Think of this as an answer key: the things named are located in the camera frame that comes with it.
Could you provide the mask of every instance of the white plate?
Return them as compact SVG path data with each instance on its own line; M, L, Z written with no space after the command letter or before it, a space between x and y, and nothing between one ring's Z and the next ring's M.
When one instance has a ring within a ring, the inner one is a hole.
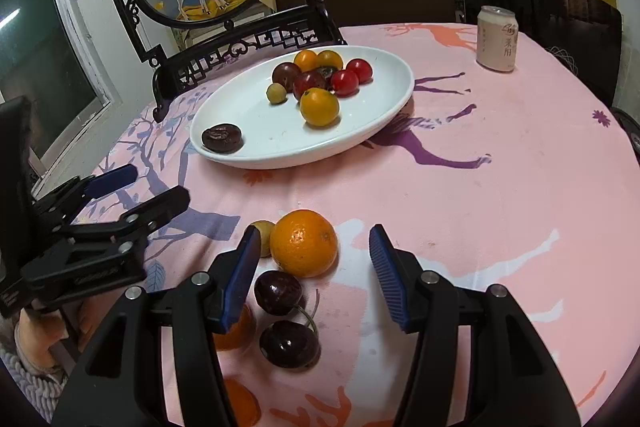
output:
M397 55L364 46L324 46L335 50L346 64L364 58L373 68L373 82L340 98L340 121L331 127L309 127L293 94L280 105L267 100L271 72L281 62L292 62L297 52L272 58L243 71L216 90L191 122L191 143L214 162L243 169L280 169L315 162L341 153L382 129L404 107L414 91L414 74ZM220 123L242 131L244 145L230 154L217 154L202 145L202 132Z

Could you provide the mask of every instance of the pink tablecloth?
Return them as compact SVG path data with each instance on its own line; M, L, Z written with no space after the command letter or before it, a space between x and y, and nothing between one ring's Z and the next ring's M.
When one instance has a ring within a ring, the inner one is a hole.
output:
M372 427L393 418L415 335L391 322L380 293L367 251L375 223L456 285L505 284L556 359L583 422L638 349L640 175L625 134L577 78L524 35L514 73L482 69L475 32L463 25L345 28L350 44L404 58L415 92L379 134L321 162L242 171L194 153L188 129L197 108L254 56L214 71L215 79L175 100L162 123L144 111L98 167L133 163L140 179L92 204L85 220L116 219L176 184L191 192L189 210L151 236L150 291L206 269L254 220L311 208L334 225L337 270L304 281L308 295L316 287L321 295L318 365L306 373L278 369L257 339L242 353L220 355L223 373L257 397L261 426ZM273 267L262 260L258 273ZM116 296L91 302L95 321ZM273 317L253 292L248 302L259 333ZM179 422L169 334L165 340L168 411ZM465 344L459 353L463 368ZM463 380L450 421L463 415Z

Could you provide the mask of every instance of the window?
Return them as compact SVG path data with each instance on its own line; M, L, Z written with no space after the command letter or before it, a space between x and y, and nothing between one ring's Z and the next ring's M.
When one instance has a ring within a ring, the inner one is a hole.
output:
M39 177L109 103L76 26L68 0L0 0L0 102L30 100Z

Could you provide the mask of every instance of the beverage can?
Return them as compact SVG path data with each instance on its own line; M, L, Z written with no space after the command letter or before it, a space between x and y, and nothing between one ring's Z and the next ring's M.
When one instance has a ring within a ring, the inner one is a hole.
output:
M497 6L482 6L478 14L478 63L491 70L510 73L516 65L517 50L515 13Z

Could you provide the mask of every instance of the window frame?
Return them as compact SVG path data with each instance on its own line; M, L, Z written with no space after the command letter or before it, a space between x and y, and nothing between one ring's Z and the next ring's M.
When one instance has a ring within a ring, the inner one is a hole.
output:
M106 72L92 43L92 36L80 15L77 1L54 0L54 2L71 47L94 90L96 98L67 125L42 157L38 157L33 150L30 150L31 167L41 179L63 156L65 150L73 144L76 137L94 123L103 110L111 103L121 101L113 85L106 78ZM4 99L0 90L0 101L2 100Z

